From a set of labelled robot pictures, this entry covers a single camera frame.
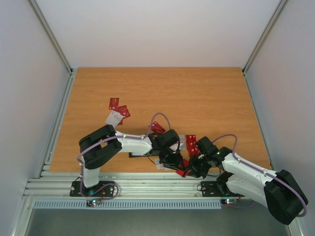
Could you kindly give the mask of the red card magnetic stripe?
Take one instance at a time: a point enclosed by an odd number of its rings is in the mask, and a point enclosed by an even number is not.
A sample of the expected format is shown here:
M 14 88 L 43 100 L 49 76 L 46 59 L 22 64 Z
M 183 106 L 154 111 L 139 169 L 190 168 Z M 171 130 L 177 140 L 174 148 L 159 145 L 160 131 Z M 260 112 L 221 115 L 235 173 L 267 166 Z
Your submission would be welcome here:
M 184 160 L 180 163 L 178 169 L 176 170 L 176 174 L 178 174 L 178 175 L 180 175 L 181 177 L 184 177 L 184 178 L 185 178 L 185 177 L 189 174 L 189 172 L 190 172 L 190 170 L 188 169 L 188 167 L 189 167 L 189 162 L 188 162 L 186 159 L 184 159 Z

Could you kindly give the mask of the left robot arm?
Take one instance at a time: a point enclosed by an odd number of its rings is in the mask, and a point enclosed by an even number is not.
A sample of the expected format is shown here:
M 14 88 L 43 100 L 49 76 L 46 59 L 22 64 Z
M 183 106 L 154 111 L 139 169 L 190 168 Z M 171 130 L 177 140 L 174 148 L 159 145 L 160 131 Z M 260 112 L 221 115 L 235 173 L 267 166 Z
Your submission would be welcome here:
M 175 130 L 164 133 L 131 135 L 116 131 L 110 124 L 94 131 L 79 141 L 78 161 L 82 166 L 81 189 L 88 196 L 99 190 L 100 167 L 118 153 L 132 157 L 157 156 L 160 164 L 178 170 L 184 166 L 180 153 L 180 138 Z

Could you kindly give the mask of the black leather card holder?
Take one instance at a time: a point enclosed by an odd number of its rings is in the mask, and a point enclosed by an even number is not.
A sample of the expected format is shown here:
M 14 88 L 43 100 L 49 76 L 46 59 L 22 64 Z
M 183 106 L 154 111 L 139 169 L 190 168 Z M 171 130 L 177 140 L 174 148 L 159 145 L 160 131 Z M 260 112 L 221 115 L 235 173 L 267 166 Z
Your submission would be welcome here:
M 152 154 L 134 154 L 134 153 L 131 153 L 131 152 L 128 153 L 128 157 L 129 157 L 129 158 L 136 158 L 136 157 L 152 157 L 152 156 L 158 156 L 158 154 L 157 154 L 157 155 L 152 155 Z

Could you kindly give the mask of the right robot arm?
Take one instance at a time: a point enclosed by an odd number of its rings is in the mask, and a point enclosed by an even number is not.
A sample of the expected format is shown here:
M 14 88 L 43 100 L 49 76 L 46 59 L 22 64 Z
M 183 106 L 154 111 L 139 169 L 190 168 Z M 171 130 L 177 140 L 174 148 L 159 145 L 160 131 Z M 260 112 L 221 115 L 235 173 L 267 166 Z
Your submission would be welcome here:
M 196 140 L 194 135 L 187 135 L 186 144 L 189 176 L 205 178 L 210 168 L 218 168 L 222 173 L 214 189 L 220 196 L 250 198 L 285 225 L 306 215 L 308 199 L 290 172 L 263 168 L 242 158 L 234 148 L 217 148 L 208 137 Z

